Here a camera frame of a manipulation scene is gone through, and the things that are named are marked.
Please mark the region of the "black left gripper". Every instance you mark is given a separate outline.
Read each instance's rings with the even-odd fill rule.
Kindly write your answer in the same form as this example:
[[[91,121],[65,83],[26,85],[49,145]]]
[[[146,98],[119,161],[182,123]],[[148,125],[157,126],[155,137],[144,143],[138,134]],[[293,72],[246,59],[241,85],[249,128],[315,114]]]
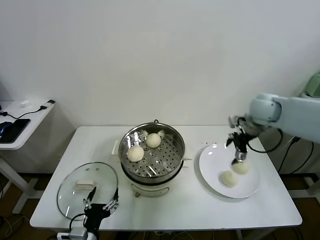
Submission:
[[[84,213],[86,221],[84,227],[87,230],[99,230],[103,219],[108,218],[119,207],[119,189],[117,188],[111,202],[108,204],[92,203],[93,197],[95,196],[97,188],[94,187],[89,192],[87,198],[83,199]]]

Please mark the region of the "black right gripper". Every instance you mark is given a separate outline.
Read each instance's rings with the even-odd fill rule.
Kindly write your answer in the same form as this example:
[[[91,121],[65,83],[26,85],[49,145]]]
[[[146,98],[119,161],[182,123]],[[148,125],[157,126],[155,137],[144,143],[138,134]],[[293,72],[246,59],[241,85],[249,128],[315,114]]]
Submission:
[[[226,140],[225,147],[227,148],[231,143],[235,146],[235,156],[231,165],[242,164],[247,157],[247,144],[250,141],[250,136],[245,133],[234,133]]]

